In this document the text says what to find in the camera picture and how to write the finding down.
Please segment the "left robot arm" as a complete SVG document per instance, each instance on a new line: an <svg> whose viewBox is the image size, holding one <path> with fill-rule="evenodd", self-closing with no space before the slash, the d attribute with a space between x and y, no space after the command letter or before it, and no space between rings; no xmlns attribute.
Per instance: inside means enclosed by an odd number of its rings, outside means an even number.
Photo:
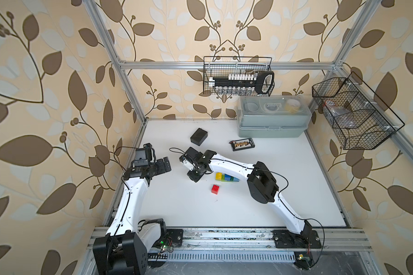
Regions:
<svg viewBox="0 0 413 275"><path fill-rule="evenodd" d="M156 158L150 143L135 150L134 160L122 175L119 208L104 237L92 247L100 275L143 275L149 250L167 234L163 219L141 220L141 207L153 177L171 171L169 159Z"/></svg>

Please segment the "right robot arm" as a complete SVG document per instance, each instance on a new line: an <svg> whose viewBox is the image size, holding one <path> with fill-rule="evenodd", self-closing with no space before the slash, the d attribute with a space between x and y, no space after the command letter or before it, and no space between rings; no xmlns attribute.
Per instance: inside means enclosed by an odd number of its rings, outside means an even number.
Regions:
<svg viewBox="0 0 413 275"><path fill-rule="evenodd" d="M276 184L275 173L263 162L248 164L228 159L215 151L204 153L188 148L180 156L180 162L189 170L190 180L198 182L206 173L223 173L240 181L246 181L251 197L261 204L270 205L283 219L286 229L302 239L309 239L311 224L286 202Z"/></svg>

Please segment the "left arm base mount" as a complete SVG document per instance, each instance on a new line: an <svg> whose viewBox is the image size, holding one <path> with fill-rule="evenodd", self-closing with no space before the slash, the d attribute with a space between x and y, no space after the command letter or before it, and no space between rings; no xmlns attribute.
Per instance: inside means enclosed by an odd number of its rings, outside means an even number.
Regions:
<svg viewBox="0 0 413 275"><path fill-rule="evenodd" d="M166 234L153 244L153 248L178 248L182 246L184 231L182 229L168 229Z"/></svg>

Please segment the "red lego brick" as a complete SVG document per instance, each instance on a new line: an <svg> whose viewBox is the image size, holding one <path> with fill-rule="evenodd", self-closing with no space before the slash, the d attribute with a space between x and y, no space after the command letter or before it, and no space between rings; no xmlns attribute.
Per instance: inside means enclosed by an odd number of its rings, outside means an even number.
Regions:
<svg viewBox="0 0 413 275"><path fill-rule="evenodd" d="M213 185L213 186L212 186L212 189L211 189L211 193L217 195L217 194L219 193L219 189L220 189L220 186L218 186L218 185Z"/></svg>

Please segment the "yellow lego brick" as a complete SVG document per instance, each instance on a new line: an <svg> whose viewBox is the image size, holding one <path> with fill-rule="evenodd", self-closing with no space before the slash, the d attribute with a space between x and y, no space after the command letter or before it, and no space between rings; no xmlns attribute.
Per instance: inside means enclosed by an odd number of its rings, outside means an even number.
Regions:
<svg viewBox="0 0 413 275"><path fill-rule="evenodd" d="M223 174L222 173L217 173L216 176L215 176L215 179L217 181L222 181L223 180Z"/></svg>

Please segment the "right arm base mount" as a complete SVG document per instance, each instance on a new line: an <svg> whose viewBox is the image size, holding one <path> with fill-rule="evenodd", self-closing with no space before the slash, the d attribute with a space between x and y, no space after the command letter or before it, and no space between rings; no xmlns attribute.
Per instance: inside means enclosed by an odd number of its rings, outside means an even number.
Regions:
<svg viewBox="0 0 413 275"><path fill-rule="evenodd" d="M304 238L288 230L273 230L273 240L277 249L321 249L323 240L315 230Z"/></svg>

